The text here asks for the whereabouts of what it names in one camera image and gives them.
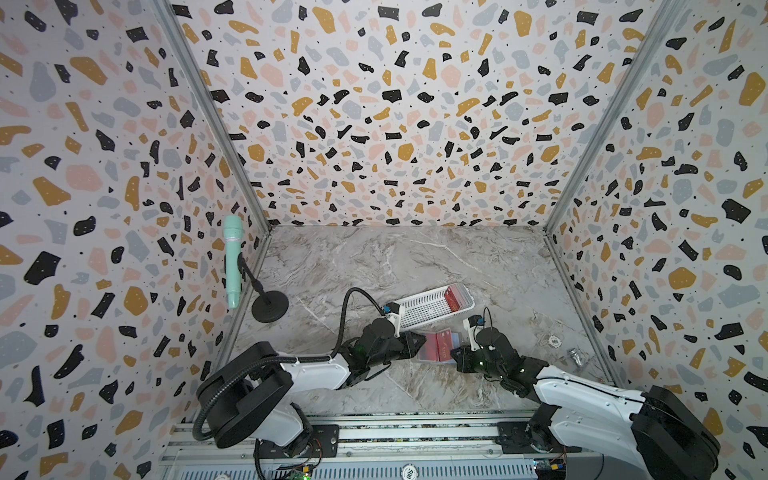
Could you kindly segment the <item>white plastic mesh basket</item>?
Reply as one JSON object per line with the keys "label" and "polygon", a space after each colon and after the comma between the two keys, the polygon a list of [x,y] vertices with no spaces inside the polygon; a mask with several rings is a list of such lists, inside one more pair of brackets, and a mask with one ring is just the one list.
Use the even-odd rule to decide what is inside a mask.
{"label": "white plastic mesh basket", "polygon": [[452,313],[444,299],[444,292],[450,285],[434,288],[391,302],[402,307],[400,332],[425,328],[436,322],[460,318],[471,310]]}

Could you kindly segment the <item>stack of red cards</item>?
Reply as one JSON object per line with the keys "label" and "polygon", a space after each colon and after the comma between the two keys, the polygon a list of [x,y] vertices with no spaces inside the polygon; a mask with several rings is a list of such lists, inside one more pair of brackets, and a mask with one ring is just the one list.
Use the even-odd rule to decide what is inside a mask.
{"label": "stack of red cards", "polygon": [[448,286],[444,292],[444,299],[452,313],[471,310],[475,305],[473,297],[461,283]]}

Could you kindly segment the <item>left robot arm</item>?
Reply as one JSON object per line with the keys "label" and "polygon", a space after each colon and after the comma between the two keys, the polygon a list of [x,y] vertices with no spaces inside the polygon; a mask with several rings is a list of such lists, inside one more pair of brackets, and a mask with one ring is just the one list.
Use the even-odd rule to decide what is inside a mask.
{"label": "left robot arm", "polygon": [[370,381],[393,362],[415,358],[426,343],[425,335],[399,333],[385,318],[375,319],[331,354],[291,356],[258,342],[198,388],[193,438],[213,440],[220,449],[255,438],[283,458],[320,448],[321,436],[301,407],[286,400],[288,395]]}

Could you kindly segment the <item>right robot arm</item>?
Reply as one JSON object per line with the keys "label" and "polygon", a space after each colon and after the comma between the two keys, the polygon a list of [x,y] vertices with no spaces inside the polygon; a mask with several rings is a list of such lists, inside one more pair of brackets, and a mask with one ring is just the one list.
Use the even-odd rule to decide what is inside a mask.
{"label": "right robot arm", "polygon": [[541,453],[593,451],[653,479],[708,479],[717,470],[719,441],[673,392],[586,380],[519,354],[495,327],[470,323],[467,330],[469,344],[451,352],[458,371],[538,405],[513,441]]}

